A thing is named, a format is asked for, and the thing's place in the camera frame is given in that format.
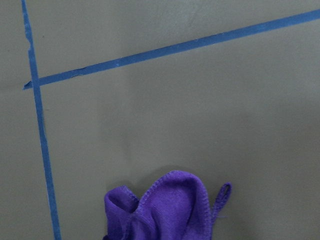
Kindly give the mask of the purple cloth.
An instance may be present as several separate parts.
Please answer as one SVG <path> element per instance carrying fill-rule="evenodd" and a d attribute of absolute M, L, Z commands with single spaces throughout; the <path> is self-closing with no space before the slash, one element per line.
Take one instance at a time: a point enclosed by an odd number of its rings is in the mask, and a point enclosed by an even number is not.
<path fill-rule="evenodd" d="M 159 178 L 138 198 L 127 186 L 104 196 L 105 240 L 210 240 L 219 212 L 232 192 L 227 182 L 210 205 L 203 182 L 174 170 Z"/>

